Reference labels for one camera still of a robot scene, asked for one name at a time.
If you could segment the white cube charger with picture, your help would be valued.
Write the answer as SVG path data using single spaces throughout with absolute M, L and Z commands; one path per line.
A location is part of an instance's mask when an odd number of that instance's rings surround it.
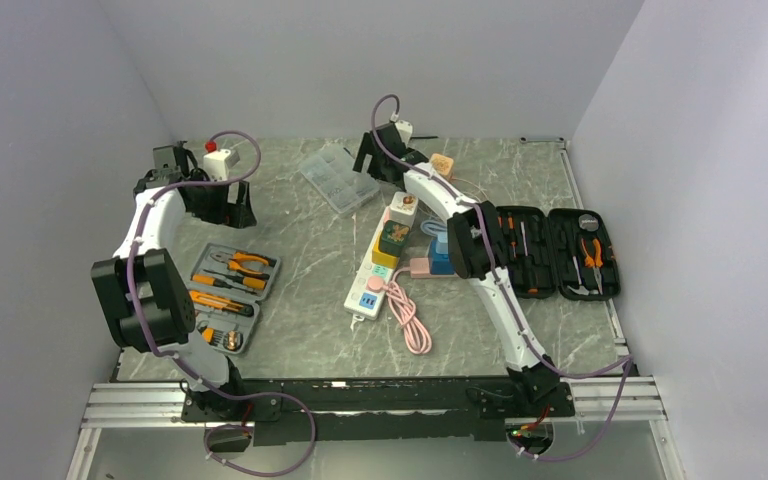
M 418 211 L 419 200 L 407 192 L 394 193 L 388 207 L 388 219 L 412 227 Z

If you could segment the pink power strip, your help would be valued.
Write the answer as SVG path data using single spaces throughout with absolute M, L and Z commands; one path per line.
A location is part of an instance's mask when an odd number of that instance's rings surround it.
M 409 262 L 409 274 L 412 279 L 453 278 L 455 274 L 435 274 L 431 272 L 427 258 L 412 258 Z

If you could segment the blue cube charger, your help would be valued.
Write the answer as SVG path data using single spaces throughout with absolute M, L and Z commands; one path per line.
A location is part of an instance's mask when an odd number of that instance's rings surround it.
M 428 251 L 429 273 L 434 276 L 451 276 L 455 274 L 450 260 L 448 244 L 439 239 L 433 239 Z

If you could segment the pink round plug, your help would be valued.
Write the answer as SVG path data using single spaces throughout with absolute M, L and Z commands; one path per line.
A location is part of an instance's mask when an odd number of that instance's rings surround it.
M 374 293 L 379 293 L 387 289 L 387 281 L 377 275 L 372 275 L 368 278 L 366 288 Z

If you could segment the white power strip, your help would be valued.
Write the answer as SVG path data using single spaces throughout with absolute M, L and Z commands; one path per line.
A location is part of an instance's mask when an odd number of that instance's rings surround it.
M 377 319 L 381 307 L 385 303 L 385 292 L 383 290 L 371 290 L 369 281 L 373 280 L 373 285 L 387 283 L 392 279 L 396 269 L 395 266 L 375 264 L 372 260 L 374 247 L 377 245 L 385 223 L 395 217 L 397 221 L 405 220 L 406 225 L 412 226 L 416 213 L 416 202 L 408 206 L 396 206 L 395 203 L 392 203 L 385 208 L 343 302 L 343 307 L 352 315 L 353 322 Z

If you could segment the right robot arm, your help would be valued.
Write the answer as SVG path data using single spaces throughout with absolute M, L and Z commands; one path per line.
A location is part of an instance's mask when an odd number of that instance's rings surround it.
M 538 413 L 560 384 L 560 375 L 516 298 L 496 207 L 459 191 L 427 157 L 405 145 L 393 122 L 364 135 L 353 170 L 398 186 L 446 222 L 455 273 L 478 294 L 501 341 L 514 384 L 512 404 L 524 415 Z

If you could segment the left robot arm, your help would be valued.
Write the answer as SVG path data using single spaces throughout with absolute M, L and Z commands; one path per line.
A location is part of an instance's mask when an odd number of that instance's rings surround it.
M 111 258 L 95 262 L 91 281 L 114 342 L 172 361 L 192 392 L 224 420 L 239 417 L 247 392 L 239 371 L 196 329 L 196 311 L 167 247 L 191 215 L 215 225 L 256 225 L 244 177 L 214 180 L 183 143 L 156 147 L 154 167 L 133 189 L 135 210 Z

